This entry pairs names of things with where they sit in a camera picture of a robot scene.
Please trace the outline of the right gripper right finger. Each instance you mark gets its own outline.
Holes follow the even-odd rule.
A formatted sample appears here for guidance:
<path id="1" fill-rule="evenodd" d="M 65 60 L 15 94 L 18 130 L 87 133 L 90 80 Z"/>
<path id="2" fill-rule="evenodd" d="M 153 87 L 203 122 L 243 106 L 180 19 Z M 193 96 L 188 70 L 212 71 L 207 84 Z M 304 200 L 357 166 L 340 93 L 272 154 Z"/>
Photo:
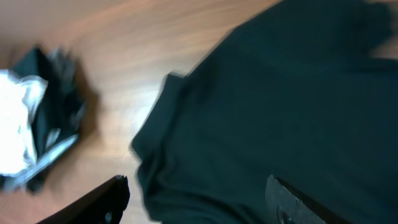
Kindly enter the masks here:
<path id="1" fill-rule="evenodd" d="M 347 223 L 323 205 L 273 175 L 267 178 L 265 201 L 267 223 Z"/>

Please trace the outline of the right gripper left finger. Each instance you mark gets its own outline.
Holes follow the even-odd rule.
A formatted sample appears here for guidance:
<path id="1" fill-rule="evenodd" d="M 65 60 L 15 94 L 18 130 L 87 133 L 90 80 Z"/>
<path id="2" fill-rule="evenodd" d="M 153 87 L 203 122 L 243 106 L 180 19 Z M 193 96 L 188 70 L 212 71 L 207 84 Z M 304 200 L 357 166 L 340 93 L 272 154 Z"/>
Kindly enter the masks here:
<path id="1" fill-rule="evenodd" d="M 38 224 L 118 224 L 129 198 L 127 177 L 115 175 Z"/>

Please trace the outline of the black t-shirt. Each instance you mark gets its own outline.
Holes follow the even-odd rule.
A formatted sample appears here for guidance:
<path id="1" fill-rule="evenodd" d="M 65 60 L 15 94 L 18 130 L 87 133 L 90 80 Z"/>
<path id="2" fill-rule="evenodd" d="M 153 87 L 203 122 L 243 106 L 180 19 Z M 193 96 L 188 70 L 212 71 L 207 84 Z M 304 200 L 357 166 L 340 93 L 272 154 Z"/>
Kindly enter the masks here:
<path id="1" fill-rule="evenodd" d="M 297 223 L 274 177 L 327 222 L 396 223 L 396 7 L 281 1 L 168 74 L 132 140 L 149 218 Z"/>

